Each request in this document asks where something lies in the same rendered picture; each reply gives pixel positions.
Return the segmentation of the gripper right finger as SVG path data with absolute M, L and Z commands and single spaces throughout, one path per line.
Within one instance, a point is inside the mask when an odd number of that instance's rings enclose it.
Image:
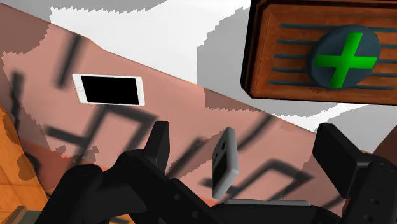
M 341 197 L 349 199 L 338 224 L 397 222 L 397 166 L 361 152 L 330 123 L 319 125 L 312 154 Z

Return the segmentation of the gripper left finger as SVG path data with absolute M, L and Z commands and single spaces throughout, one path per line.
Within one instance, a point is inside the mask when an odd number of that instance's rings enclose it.
M 98 165 L 67 170 L 34 224 L 105 224 L 128 214 L 135 224 L 218 224 L 211 208 L 178 179 L 165 175 L 169 123 L 155 122 L 142 150 Z

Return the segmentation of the pink patterned furniture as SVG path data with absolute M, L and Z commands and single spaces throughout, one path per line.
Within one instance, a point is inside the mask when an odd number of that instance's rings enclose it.
M 63 89 L 55 86 L 62 60 L 73 35 L 56 25 L 0 3 L 0 136 L 12 125 L 12 77 L 20 74 L 20 126 L 11 130 L 18 137 L 11 151 L 0 151 L 0 179 L 14 181 L 13 190 L 3 190 L 0 199 L 11 207 L 24 204 L 39 210 L 69 165 L 76 160 L 78 146 L 49 136 L 48 127 L 79 139 L 100 118 L 99 128 L 83 158 L 86 164 L 110 168 L 128 146 L 143 148 L 148 133 L 139 133 L 141 118 L 166 120 L 170 128 L 171 152 L 168 168 L 178 165 L 189 151 L 194 156 L 176 173 L 208 204 L 214 204 L 204 181 L 211 177 L 213 148 L 221 131 L 232 127 L 243 140 L 265 113 L 210 90 L 160 73 L 106 52 L 88 39 L 81 41 L 74 71 L 88 74 L 137 75 L 143 79 L 145 105 L 129 106 L 126 115 L 107 113 L 100 117 L 99 105 L 82 104 L 72 80 Z

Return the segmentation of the white smartphone with black screen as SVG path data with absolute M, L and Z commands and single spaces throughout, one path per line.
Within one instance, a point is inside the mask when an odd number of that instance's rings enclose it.
M 78 99 L 83 104 L 145 106 L 141 77 L 73 74 L 72 78 Z

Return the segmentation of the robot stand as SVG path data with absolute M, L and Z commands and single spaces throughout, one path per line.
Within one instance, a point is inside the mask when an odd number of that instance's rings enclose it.
M 344 25 L 370 28 L 381 53 L 355 87 L 327 90 L 310 80 L 306 60 Z M 251 0 L 240 83 L 257 99 L 397 106 L 397 0 Z

